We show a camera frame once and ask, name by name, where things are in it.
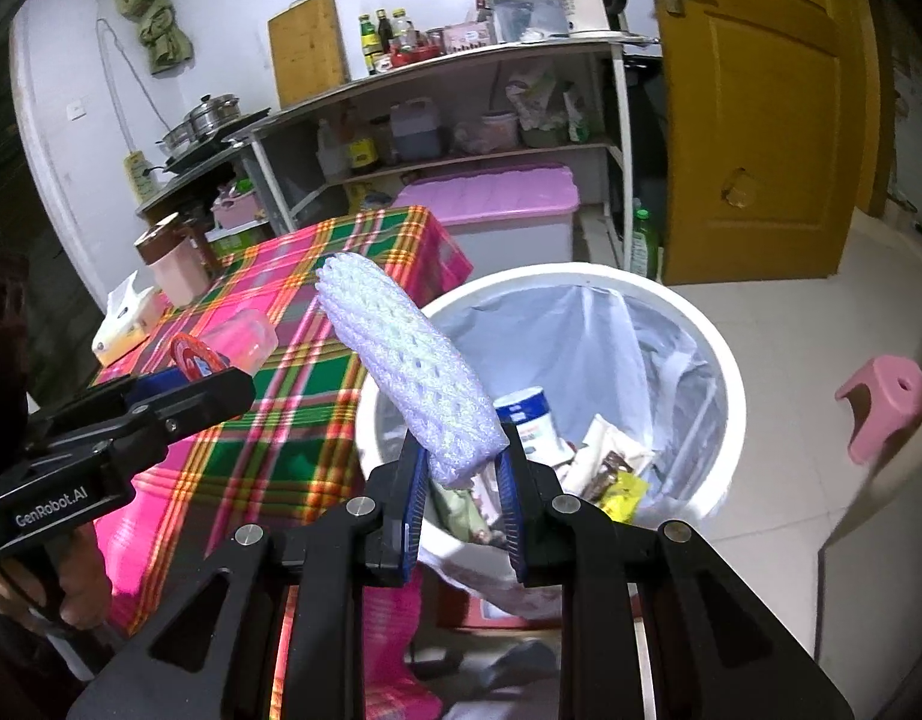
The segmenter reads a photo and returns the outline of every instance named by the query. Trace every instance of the blue and white container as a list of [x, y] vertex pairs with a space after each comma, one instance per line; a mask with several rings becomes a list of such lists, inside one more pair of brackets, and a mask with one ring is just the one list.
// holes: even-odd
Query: blue and white container
[[529, 386], [495, 401], [495, 411], [502, 422], [513, 423], [525, 447], [527, 459], [546, 466], [560, 466], [574, 457], [574, 452], [554, 426], [551, 406], [544, 389]]

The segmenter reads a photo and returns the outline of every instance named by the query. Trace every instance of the cutting board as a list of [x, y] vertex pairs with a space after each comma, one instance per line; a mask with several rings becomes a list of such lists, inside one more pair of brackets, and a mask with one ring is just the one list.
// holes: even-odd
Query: cutting board
[[348, 83], [334, 0], [303, 0], [268, 22], [280, 106]]

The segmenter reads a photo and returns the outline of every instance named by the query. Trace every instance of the white trash bin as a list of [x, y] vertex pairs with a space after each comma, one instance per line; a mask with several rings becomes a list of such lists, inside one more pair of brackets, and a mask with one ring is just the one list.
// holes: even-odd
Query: white trash bin
[[[542, 386], [559, 433], [575, 445], [601, 413], [659, 449], [669, 473], [655, 474], [635, 524], [677, 517], [696, 525], [727, 495], [746, 429], [741, 372], [714, 325], [677, 293], [608, 266], [536, 265], [466, 284], [424, 313], [491, 398]], [[640, 354], [631, 354], [633, 343]], [[404, 436], [400, 414], [369, 375], [355, 423], [365, 478], [397, 459]], [[437, 523], [429, 500], [419, 560], [443, 579], [506, 613], [560, 613], [560, 589], [524, 589], [506, 552], [458, 541]]]

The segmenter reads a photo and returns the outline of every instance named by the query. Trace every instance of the green bottle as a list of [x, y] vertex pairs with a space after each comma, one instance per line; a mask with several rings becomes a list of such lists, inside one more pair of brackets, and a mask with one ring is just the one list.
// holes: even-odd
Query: green bottle
[[381, 38], [375, 31], [368, 13], [358, 16], [361, 23], [361, 50], [364, 52], [364, 64], [368, 66], [368, 74], [373, 76], [378, 71], [375, 69], [375, 60], [381, 58]]
[[658, 231], [650, 223], [651, 215], [645, 208], [635, 211], [634, 230], [631, 236], [631, 272], [655, 279], [658, 276]]

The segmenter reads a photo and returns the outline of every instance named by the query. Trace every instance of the stainless steel pot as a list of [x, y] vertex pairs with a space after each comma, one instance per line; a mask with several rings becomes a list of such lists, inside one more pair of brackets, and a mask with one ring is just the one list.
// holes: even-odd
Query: stainless steel pot
[[185, 121], [190, 124], [194, 139], [198, 140], [213, 135], [228, 122], [239, 119], [241, 109], [237, 103], [238, 98], [234, 95], [221, 95], [219, 98], [204, 95], [200, 98], [200, 105], [189, 111], [185, 117]]
[[191, 122], [185, 118], [184, 122], [181, 122], [177, 127], [165, 134], [160, 141], [157, 141], [157, 144], [166, 156], [176, 158], [181, 156], [184, 151], [187, 151], [187, 148], [194, 140]]

